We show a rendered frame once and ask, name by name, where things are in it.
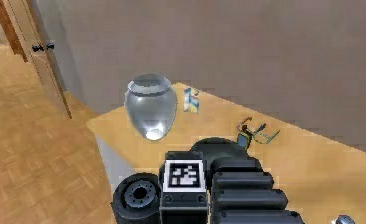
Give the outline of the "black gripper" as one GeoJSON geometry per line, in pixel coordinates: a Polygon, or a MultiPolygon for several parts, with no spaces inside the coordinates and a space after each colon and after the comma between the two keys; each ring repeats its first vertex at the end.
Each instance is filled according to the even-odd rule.
{"type": "Polygon", "coordinates": [[[117,224],[160,224],[158,176],[136,173],[115,189],[111,202],[117,224]]]}

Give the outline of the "tan wooden table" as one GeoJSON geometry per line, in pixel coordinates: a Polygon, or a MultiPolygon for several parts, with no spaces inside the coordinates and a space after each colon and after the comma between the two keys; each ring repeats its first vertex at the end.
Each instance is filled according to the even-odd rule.
{"type": "Polygon", "coordinates": [[[174,85],[178,97],[175,121],[159,141],[141,137],[123,107],[87,123],[94,135],[127,163],[124,175],[156,174],[167,151],[186,151],[204,138],[234,140],[237,125],[250,117],[253,127],[265,123],[269,133],[279,132],[269,144],[252,144],[248,154],[272,174],[275,186],[289,200],[288,208],[298,212],[305,224],[331,224],[343,214],[351,216],[356,224],[366,224],[365,152],[204,91],[199,93],[199,112],[185,112],[185,88],[181,83],[174,85]]]}

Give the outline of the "blue white small card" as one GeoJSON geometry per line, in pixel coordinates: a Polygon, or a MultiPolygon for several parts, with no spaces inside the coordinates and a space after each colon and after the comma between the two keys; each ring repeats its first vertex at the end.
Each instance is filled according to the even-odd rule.
{"type": "Polygon", "coordinates": [[[184,90],[183,110],[185,112],[199,112],[199,91],[192,88],[184,90]]]}

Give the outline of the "beige room door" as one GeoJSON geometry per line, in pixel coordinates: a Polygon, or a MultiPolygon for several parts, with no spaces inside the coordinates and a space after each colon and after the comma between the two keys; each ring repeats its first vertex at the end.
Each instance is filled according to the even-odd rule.
{"type": "Polygon", "coordinates": [[[72,115],[56,76],[54,63],[49,58],[50,52],[48,50],[34,52],[31,49],[32,45],[45,45],[44,35],[39,30],[39,22],[29,7],[31,0],[1,1],[7,10],[23,52],[27,60],[35,67],[48,99],[63,116],[71,119],[72,115]]]}

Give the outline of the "grey glass vase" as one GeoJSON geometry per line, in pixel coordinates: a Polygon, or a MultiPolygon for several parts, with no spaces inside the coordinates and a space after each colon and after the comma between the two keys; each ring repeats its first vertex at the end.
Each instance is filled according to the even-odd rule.
{"type": "Polygon", "coordinates": [[[163,75],[143,74],[128,84],[124,106],[133,127],[140,135],[157,141],[172,127],[177,96],[171,82],[163,75]]]}

